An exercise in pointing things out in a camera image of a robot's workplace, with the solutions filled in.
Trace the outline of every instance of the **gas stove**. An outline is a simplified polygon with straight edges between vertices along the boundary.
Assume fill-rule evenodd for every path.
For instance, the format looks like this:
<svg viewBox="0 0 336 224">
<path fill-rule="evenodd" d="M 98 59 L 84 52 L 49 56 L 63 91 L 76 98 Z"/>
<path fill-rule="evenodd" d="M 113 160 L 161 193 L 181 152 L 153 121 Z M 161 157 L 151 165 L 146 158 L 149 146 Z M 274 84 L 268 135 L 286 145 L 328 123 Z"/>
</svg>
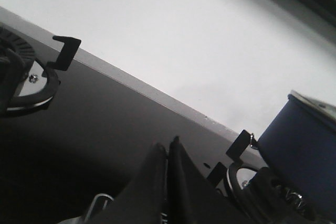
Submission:
<svg viewBox="0 0 336 224">
<path fill-rule="evenodd" d="M 3 223 L 332 223 L 336 108 L 239 135 L 0 8 Z"/>
</svg>

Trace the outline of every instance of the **white wall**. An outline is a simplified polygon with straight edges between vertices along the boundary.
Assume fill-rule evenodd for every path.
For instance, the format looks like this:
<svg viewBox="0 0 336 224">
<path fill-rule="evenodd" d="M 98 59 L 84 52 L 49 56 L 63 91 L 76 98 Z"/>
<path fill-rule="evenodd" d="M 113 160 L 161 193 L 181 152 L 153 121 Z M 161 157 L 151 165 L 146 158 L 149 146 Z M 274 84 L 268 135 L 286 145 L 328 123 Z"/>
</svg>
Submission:
<svg viewBox="0 0 336 224">
<path fill-rule="evenodd" d="M 0 5 L 236 132 L 260 136 L 291 89 L 336 104 L 336 30 L 296 0 Z"/>
</svg>

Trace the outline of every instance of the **white countertop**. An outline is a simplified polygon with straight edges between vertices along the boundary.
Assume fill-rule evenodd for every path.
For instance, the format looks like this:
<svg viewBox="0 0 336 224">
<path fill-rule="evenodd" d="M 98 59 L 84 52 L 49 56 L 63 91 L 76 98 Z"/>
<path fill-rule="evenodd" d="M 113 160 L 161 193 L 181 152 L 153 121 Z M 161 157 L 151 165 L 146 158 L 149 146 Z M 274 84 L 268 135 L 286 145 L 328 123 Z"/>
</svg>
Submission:
<svg viewBox="0 0 336 224">
<path fill-rule="evenodd" d="M 240 132 L 295 89 L 336 104 L 336 28 L 296 0 L 0 0 Z"/>
</svg>

